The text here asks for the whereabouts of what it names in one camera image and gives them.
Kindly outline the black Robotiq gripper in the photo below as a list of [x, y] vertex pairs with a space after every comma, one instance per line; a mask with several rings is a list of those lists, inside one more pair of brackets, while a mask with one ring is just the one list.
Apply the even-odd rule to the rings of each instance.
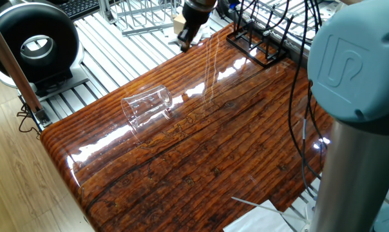
[[200, 41], [198, 29], [205, 24], [211, 12], [210, 6], [204, 6], [197, 2], [185, 2], [182, 15], [185, 19], [184, 29], [178, 34], [178, 42], [182, 52], [187, 52], [190, 45], [196, 45]]

